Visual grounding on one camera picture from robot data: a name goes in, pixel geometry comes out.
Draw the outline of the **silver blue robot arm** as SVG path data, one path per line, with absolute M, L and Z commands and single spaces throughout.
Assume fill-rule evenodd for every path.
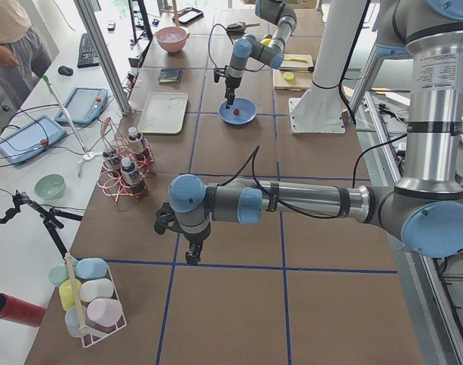
M 311 88 L 290 109 L 293 129 L 331 126 L 350 52 L 354 49 L 369 1 L 331 1 Z M 248 58 L 278 68 L 286 39 L 297 26 L 294 10 L 282 1 L 256 1 L 255 14 L 278 26 L 268 46 L 246 34 L 235 43 L 230 64 L 216 69 L 226 78 L 226 108 L 234 101 Z M 394 188 L 317 186 L 258 181 L 254 150 L 250 179 L 238 173 L 221 184 L 205 185 L 192 174 L 177 176 L 169 202 L 156 213 L 154 230 L 171 230 L 189 241 L 186 262 L 201 261 L 212 221 L 256 224 L 263 211 L 294 211 L 316 219 L 351 217 L 381 227 L 410 251 L 442 259 L 463 249 L 463 188 L 455 181 L 456 155 L 463 132 L 463 1 L 381 1 L 371 61 L 413 59 L 411 105 L 404 173 Z
M 239 22 L 225 28 L 228 35 L 239 35 L 233 45 L 230 64 L 214 69 L 214 81 L 225 78 L 226 108 L 233 105 L 235 89 L 240 86 L 246 63 L 249 58 L 255 59 L 274 69 L 279 69 L 284 60 L 284 48 L 290 35 L 297 27 L 297 16 L 294 9 L 283 1 L 257 1 L 255 15 L 277 26 L 275 33 L 258 41 L 252 34 L 245 33 L 245 24 Z

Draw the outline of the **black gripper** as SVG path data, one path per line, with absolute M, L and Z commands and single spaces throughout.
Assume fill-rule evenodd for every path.
M 194 265 L 195 261 L 201 261 L 201 251 L 204 241 L 211 233 L 211 223 L 204 220 L 197 228 L 185 227 L 178 221 L 176 212 L 170 207 L 168 202 L 164 202 L 156 213 L 154 231 L 158 235 L 163 235 L 166 230 L 181 233 L 189 241 L 189 250 L 185 253 L 186 263 Z
M 228 110 L 234 104 L 235 89 L 240 86 L 243 77 L 243 70 L 227 65 L 224 68 L 215 67 L 213 73 L 215 83 L 218 83 L 221 78 L 225 80 L 225 108 Z

